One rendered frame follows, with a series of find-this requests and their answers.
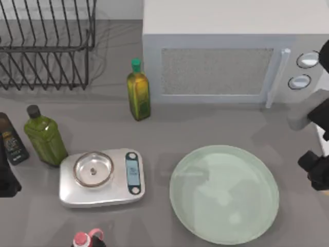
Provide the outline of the white microwave knob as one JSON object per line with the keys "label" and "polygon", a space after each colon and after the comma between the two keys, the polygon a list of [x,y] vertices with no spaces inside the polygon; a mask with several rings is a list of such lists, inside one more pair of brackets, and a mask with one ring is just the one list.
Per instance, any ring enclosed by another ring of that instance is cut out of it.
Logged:
{"label": "white microwave knob", "polygon": [[288,87],[291,90],[301,90],[307,88],[310,85],[311,81],[312,79],[309,75],[299,75],[289,79]]}
{"label": "white microwave knob", "polygon": [[302,69],[315,67],[319,63],[319,53],[317,51],[303,53],[298,56],[296,63]]}

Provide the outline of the pale microwave door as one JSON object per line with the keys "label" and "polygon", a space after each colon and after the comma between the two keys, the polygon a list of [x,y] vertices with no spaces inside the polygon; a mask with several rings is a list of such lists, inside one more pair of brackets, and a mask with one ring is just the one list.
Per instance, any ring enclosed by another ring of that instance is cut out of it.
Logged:
{"label": "pale microwave door", "polygon": [[281,60],[280,84],[294,69],[296,37],[281,34],[144,34],[143,70],[152,103],[266,103]]}

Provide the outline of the pale microwave oven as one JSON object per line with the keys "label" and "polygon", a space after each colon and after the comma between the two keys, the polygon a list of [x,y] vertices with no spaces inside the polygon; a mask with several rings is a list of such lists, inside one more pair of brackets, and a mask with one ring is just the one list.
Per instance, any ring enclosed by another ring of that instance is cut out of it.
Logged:
{"label": "pale microwave oven", "polygon": [[329,40],[329,0],[144,0],[144,34],[281,34],[296,37],[289,79],[309,75],[307,88],[280,84],[273,103],[295,103],[318,87],[323,68],[302,69],[297,58]]}

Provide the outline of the pale green plate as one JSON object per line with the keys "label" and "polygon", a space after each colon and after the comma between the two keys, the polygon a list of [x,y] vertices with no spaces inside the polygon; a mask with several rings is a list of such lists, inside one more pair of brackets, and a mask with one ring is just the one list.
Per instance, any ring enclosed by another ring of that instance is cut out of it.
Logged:
{"label": "pale green plate", "polygon": [[223,245],[262,236],[280,204],[268,167],[254,154],[227,145],[198,148],[182,158],[171,174],[169,197],[186,229]]}

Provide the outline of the yellow-green bottle with green cap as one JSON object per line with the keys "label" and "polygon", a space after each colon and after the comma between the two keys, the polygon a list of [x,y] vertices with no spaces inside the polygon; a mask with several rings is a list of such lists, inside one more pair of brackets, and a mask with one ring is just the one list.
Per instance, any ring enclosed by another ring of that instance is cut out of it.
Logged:
{"label": "yellow-green bottle with green cap", "polygon": [[149,80],[141,70],[141,60],[131,60],[132,72],[127,77],[129,106],[133,118],[141,121],[151,116]]}

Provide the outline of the silver kitchen scale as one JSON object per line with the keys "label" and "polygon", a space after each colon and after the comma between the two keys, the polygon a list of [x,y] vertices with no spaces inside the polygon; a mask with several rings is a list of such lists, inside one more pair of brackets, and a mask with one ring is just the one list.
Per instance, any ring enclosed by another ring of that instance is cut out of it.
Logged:
{"label": "silver kitchen scale", "polygon": [[134,149],[74,154],[60,165],[59,198],[67,207],[126,204],[144,194],[143,159]]}

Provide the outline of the dark bottle with pink cap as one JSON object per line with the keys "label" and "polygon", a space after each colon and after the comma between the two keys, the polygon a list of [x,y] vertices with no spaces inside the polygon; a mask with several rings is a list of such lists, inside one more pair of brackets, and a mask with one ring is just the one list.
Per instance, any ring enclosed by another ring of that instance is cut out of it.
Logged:
{"label": "dark bottle with pink cap", "polygon": [[89,233],[78,232],[72,240],[71,247],[106,247],[103,241],[103,231],[95,228]]}

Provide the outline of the green bottle with black cap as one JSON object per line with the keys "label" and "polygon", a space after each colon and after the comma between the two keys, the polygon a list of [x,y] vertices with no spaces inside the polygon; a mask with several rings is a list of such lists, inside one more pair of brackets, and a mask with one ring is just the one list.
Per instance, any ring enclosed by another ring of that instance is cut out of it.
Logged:
{"label": "green bottle with black cap", "polygon": [[35,104],[27,107],[29,116],[24,132],[32,143],[39,159],[53,167],[59,167],[68,157],[57,123],[41,114]]}

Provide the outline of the dark brown bottle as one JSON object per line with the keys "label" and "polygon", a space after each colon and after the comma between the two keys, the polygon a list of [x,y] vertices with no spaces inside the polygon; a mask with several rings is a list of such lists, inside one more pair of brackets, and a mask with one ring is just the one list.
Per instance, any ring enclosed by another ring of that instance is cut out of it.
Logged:
{"label": "dark brown bottle", "polygon": [[3,112],[0,112],[0,133],[3,138],[7,159],[12,165],[18,165],[29,158],[29,153],[16,129],[9,117]]}

